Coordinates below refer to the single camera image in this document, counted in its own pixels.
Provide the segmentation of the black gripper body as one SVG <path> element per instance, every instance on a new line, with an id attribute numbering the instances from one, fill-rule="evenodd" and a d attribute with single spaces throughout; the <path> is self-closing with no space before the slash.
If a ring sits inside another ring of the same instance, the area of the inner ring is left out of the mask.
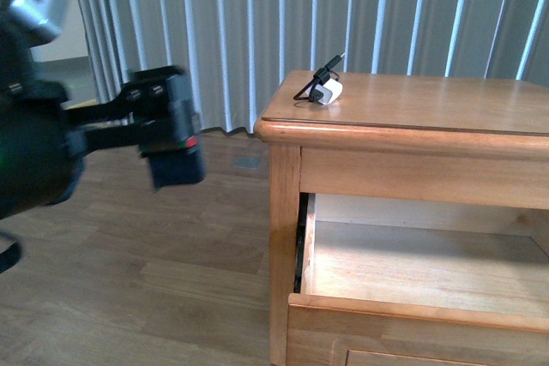
<path id="1" fill-rule="evenodd" d="M 137 146 L 156 191 L 205 178 L 190 76 L 179 66 L 133 72 L 115 99 L 66 113 L 80 154 Z"/>

